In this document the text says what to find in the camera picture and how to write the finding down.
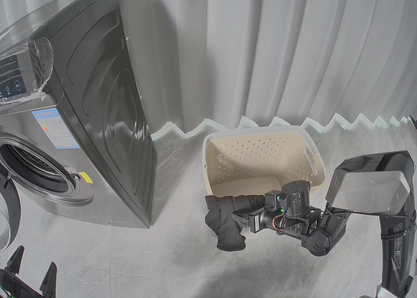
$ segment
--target white plastic basket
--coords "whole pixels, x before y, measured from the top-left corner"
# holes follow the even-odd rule
[[[262,195],[284,184],[306,180],[312,188],[326,181],[320,153],[299,126],[259,127],[216,132],[203,144],[208,195]]]

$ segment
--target white curtain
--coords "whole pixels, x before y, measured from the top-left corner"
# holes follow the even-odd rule
[[[0,30],[50,0],[0,1]],[[417,111],[416,0],[120,0],[150,128]]]

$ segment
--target black cloth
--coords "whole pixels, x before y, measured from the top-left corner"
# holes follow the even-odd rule
[[[245,249],[245,237],[240,234],[242,227],[232,218],[232,212],[247,216],[263,207],[264,201],[263,195],[206,196],[206,224],[218,237],[218,249],[226,252]]]

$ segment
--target washing machine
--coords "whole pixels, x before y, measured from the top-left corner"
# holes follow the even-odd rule
[[[149,228],[155,165],[118,0],[54,0],[0,34],[0,248],[16,185],[56,215]]]

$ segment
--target floor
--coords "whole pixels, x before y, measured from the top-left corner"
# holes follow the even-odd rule
[[[252,125],[243,121],[241,127]],[[377,217],[352,215],[344,238],[321,258],[270,230],[245,232],[243,251],[216,248],[217,237],[204,223],[201,147],[207,134],[221,128],[204,124],[189,137],[168,128],[155,140],[158,167],[148,230],[58,217],[20,193],[21,227],[12,246],[0,253],[0,266],[24,245],[19,276],[38,289],[54,261],[57,298],[374,297],[382,268]],[[332,121],[322,133],[310,125],[305,128],[329,180],[343,159],[355,155],[408,149],[417,161],[417,131],[410,120],[378,126],[358,119],[343,127]],[[313,192],[311,204],[324,207],[326,191],[327,185]],[[409,297],[417,296],[416,287],[414,283]]]

